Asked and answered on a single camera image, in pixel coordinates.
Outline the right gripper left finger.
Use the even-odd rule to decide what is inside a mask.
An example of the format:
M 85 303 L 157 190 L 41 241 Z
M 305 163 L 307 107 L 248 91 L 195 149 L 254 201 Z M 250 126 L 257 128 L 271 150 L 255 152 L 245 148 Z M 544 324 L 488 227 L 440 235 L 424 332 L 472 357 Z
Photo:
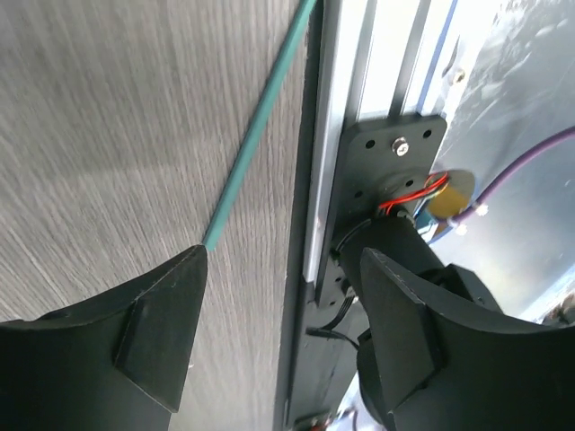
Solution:
M 34 321 L 1 325 L 4 430 L 165 430 L 181 405 L 208 274 L 195 245 Z

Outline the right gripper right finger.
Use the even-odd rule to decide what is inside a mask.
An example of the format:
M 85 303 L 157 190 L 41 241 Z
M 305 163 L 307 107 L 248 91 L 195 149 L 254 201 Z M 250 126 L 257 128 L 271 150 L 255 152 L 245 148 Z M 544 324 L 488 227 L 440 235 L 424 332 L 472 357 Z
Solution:
M 358 353 L 368 411 L 396 430 L 571 430 L 574 329 L 487 309 L 367 249 Z

